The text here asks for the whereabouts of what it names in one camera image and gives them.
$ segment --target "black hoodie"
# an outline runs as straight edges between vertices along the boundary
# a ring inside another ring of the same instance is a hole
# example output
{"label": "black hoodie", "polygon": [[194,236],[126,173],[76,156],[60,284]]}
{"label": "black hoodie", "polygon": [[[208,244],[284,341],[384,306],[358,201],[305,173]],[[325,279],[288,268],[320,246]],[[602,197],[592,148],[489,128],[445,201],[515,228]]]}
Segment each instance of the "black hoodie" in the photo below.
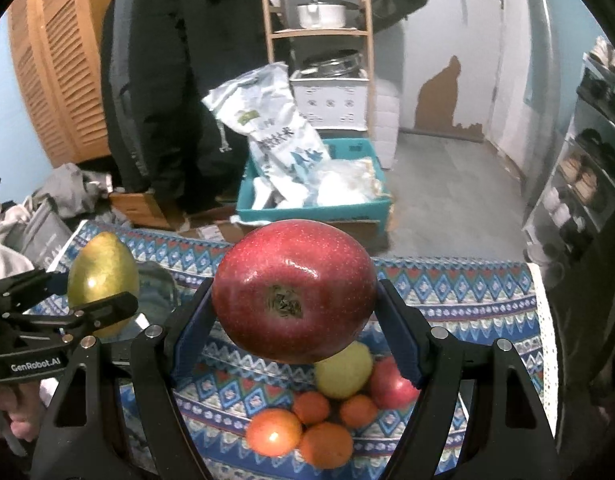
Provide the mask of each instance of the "black hoodie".
{"label": "black hoodie", "polygon": [[[128,86],[147,175],[140,174],[123,142],[124,123],[112,99],[114,5],[115,0],[104,19],[102,89],[108,142],[123,184],[129,191],[152,186],[157,200],[176,200],[189,212],[207,207],[240,177],[248,145],[228,129],[222,139],[201,98],[267,63],[262,1],[132,0]],[[277,59],[288,62],[288,44],[280,47]]]}

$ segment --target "screw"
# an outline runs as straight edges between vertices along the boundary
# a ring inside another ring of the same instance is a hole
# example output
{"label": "screw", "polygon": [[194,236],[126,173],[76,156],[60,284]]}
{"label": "screw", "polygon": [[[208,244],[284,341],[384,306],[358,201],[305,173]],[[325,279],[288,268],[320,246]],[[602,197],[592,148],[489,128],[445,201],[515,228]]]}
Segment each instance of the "screw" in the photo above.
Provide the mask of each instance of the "screw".
{"label": "screw", "polygon": [[445,330],[442,326],[435,326],[432,327],[431,334],[436,339],[445,339],[449,335],[449,332]]}
{"label": "screw", "polygon": [[498,339],[496,345],[504,352],[509,352],[511,350],[511,343],[507,339]]}
{"label": "screw", "polygon": [[94,346],[94,343],[96,343],[96,338],[93,335],[86,335],[81,339],[81,346],[83,348],[90,348]]}
{"label": "screw", "polygon": [[150,325],[146,328],[146,336],[150,339],[159,337],[163,333],[163,327],[161,325]]}

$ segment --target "person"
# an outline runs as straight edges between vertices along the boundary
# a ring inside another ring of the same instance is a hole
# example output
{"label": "person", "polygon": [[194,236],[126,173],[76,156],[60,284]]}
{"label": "person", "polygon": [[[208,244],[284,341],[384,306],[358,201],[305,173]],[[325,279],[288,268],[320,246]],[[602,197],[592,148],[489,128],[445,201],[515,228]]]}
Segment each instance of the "person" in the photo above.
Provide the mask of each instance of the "person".
{"label": "person", "polygon": [[26,442],[32,442],[41,427],[44,408],[39,388],[38,381],[15,386],[0,384],[0,410],[8,414],[14,436]]}
{"label": "person", "polygon": [[[7,414],[10,429],[15,437],[33,442],[41,428],[44,407],[39,398],[38,381],[16,386],[0,384],[0,411]],[[25,471],[30,465],[30,456],[19,459],[9,449],[0,434],[0,478],[27,480]]]}
{"label": "person", "polygon": [[[238,189],[247,137],[219,126],[201,99],[268,62],[262,9],[262,0],[111,0],[102,103],[126,192],[152,188],[161,209],[194,214]],[[291,62],[289,40],[274,48]]]}

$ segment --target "blue patterned cloth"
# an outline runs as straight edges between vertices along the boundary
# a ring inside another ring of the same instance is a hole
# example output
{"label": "blue patterned cloth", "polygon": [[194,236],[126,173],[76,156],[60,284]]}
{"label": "blue patterned cloth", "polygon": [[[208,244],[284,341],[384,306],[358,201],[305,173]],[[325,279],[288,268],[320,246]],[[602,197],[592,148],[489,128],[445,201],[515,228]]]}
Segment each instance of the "blue patterned cloth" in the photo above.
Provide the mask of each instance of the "blue patterned cloth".
{"label": "blue patterned cloth", "polygon": [[[214,275],[229,244],[164,236],[142,230],[86,222],[61,258],[67,270],[78,251],[102,231],[112,231],[140,261],[158,262],[169,270],[185,301],[204,278]],[[418,308],[433,326],[456,337],[491,344],[511,340],[539,392],[543,393],[543,355],[537,299],[525,264],[461,258],[375,258],[377,275],[388,278],[405,302]],[[67,312],[65,297],[53,296],[36,313]],[[359,340],[375,356],[389,353],[373,316]],[[353,433],[354,456],[337,470],[320,471],[295,450],[280,458],[252,452],[243,438],[253,415],[271,406],[290,406],[298,392],[314,389],[312,366],[290,366],[264,360],[236,347],[217,323],[197,366],[175,390],[176,401],[206,465],[217,478],[377,480],[396,448],[413,405],[383,410],[368,427]],[[140,427],[131,386],[121,388],[126,423],[137,463],[154,470]],[[449,428],[438,472],[456,465],[467,421],[460,402]]]}

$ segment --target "blue plastic crate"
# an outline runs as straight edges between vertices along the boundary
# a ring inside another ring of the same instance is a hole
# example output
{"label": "blue plastic crate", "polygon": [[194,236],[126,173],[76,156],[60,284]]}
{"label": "blue plastic crate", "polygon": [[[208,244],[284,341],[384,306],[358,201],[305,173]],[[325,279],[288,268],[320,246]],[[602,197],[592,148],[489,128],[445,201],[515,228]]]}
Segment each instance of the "blue plastic crate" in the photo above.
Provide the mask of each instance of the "blue plastic crate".
{"label": "blue plastic crate", "polygon": [[[385,174],[381,170],[379,159],[372,143],[367,139],[324,139],[332,158],[354,160],[370,156],[374,164],[376,177],[385,184]],[[241,187],[238,190],[236,212],[244,222],[267,220],[287,220],[290,218],[303,218],[321,222],[350,221],[350,220],[376,220],[379,221],[379,232],[385,231],[389,208],[392,204],[389,198],[379,198],[366,204],[340,205],[327,207],[302,207],[296,209],[250,209],[254,203],[254,186],[252,181],[258,174],[254,162],[250,158],[246,164]]]}

